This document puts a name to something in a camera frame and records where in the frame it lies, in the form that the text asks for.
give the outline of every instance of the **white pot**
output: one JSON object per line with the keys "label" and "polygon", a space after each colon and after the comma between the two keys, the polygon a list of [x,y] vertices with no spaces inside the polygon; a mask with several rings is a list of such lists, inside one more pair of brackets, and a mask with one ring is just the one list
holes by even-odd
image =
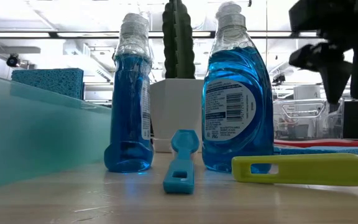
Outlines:
{"label": "white pot", "polygon": [[204,80],[172,78],[150,86],[154,150],[170,152],[178,129],[194,129],[201,141],[201,95]]}

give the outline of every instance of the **blue liquid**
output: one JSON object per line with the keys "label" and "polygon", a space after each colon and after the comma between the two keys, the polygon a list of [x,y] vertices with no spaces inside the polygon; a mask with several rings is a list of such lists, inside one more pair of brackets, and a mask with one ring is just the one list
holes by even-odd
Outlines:
{"label": "blue liquid", "polygon": [[[253,47],[222,50],[209,59],[208,75],[203,88],[203,160],[207,168],[231,172],[235,156],[273,154],[273,99],[269,75],[258,51]],[[230,79],[245,85],[255,97],[255,116],[236,137],[226,141],[205,139],[206,87],[216,79]],[[270,164],[252,166],[253,173],[267,173]]]}
{"label": "blue liquid", "polygon": [[150,168],[153,145],[142,137],[142,85],[149,83],[151,61],[137,54],[116,56],[110,145],[104,164],[111,172],[138,172]]}

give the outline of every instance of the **dish soap bottle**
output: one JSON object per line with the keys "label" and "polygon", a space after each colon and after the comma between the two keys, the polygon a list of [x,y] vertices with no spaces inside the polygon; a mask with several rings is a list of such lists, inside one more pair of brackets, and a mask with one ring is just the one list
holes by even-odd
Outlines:
{"label": "dish soap bottle", "polygon": [[110,145],[104,164],[112,172],[138,172],[150,168],[149,22],[138,14],[123,20],[114,56],[116,74],[112,98]]}
{"label": "dish soap bottle", "polygon": [[[203,87],[203,160],[231,172],[235,156],[273,154],[272,87],[264,61],[247,34],[241,7],[225,2]],[[269,164],[253,165],[267,173]]]}

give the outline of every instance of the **blue sponge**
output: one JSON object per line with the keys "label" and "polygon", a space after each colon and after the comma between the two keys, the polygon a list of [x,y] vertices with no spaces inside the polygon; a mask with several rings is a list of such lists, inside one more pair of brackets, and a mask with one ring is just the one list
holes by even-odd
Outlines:
{"label": "blue sponge", "polygon": [[12,81],[82,99],[83,76],[79,68],[14,70]]}
{"label": "blue sponge", "polygon": [[340,146],[313,146],[307,148],[284,148],[274,147],[275,154],[294,155],[294,154],[323,154],[323,153],[351,153],[358,155],[358,147]]}

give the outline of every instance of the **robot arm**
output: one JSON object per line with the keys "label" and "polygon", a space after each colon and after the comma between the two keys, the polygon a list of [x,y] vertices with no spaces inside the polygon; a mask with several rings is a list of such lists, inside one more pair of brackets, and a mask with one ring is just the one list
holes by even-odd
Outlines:
{"label": "robot arm", "polygon": [[[319,72],[327,100],[337,103],[351,78],[351,96],[358,99],[358,0],[299,0],[289,11],[294,33],[317,30],[326,42],[293,52],[289,64]],[[344,52],[353,49],[353,64]]]}

